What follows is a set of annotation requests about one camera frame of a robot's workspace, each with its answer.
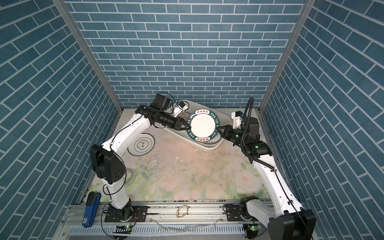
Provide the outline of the green rim plate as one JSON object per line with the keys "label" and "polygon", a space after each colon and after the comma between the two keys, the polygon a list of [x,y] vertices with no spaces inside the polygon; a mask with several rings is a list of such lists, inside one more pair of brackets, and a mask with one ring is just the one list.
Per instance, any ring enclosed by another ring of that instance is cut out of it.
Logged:
{"label": "green rim plate", "polygon": [[187,122],[190,126],[187,135],[192,141],[203,143],[219,136],[217,128],[220,126],[220,120],[211,110],[196,110],[190,114]]}

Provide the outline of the white clover plate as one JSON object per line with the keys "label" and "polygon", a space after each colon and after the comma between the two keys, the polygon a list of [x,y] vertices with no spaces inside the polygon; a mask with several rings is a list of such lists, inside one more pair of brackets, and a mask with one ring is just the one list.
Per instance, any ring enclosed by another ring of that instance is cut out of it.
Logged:
{"label": "white clover plate", "polygon": [[127,148],[128,152],[141,157],[148,154],[155,146],[155,138],[147,133],[140,134]]}

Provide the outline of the orange sunburst plate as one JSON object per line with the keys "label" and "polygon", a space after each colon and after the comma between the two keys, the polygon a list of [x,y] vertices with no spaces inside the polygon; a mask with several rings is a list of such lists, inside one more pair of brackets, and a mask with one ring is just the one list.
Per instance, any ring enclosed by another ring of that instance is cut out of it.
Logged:
{"label": "orange sunburst plate", "polygon": [[221,137],[220,136],[216,136],[215,138],[212,138],[211,140],[209,140],[207,142],[203,142],[203,144],[205,144],[205,145],[215,145],[218,142],[220,142],[220,140],[221,140]]}

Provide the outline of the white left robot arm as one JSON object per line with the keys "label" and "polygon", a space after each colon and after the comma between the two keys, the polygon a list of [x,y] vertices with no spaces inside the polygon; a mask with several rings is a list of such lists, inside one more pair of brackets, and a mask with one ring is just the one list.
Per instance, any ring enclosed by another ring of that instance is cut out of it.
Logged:
{"label": "white left robot arm", "polygon": [[183,102],[173,101],[172,112],[168,113],[170,99],[163,92],[156,94],[149,106],[140,105],[133,117],[115,135],[101,145],[90,148],[92,169],[105,184],[106,195],[110,197],[113,210],[131,209],[131,200],[125,190],[127,167],[122,159],[124,151],[150,126],[156,123],[176,131],[190,126],[179,114],[189,109]]}

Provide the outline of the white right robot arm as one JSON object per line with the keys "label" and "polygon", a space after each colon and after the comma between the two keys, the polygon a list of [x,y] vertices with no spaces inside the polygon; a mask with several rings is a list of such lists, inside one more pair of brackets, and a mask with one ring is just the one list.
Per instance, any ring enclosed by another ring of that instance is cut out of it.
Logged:
{"label": "white right robot arm", "polygon": [[268,229],[272,240],[313,239],[315,214],[312,210],[306,210],[288,187],[271,149],[261,141],[258,120],[236,117],[234,123],[234,126],[226,125],[217,130],[224,140],[239,147],[256,168],[273,204],[270,208],[256,196],[244,197],[240,201],[242,217],[259,221]]}

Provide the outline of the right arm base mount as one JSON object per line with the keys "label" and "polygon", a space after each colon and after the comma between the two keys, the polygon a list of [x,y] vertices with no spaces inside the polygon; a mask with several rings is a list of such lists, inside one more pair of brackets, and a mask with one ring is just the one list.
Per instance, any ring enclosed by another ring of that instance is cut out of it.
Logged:
{"label": "right arm base mount", "polygon": [[227,217],[228,222],[249,221],[249,219],[246,219],[242,215],[240,206],[234,204],[225,204],[222,208]]}

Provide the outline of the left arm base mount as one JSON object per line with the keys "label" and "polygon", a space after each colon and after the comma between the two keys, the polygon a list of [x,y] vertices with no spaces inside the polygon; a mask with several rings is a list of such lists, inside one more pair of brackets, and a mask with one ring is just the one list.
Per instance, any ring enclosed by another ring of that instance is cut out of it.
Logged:
{"label": "left arm base mount", "polygon": [[128,206],[118,210],[108,204],[108,207],[103,210],[106,223],[145,222],[147,213],[147,206]]}

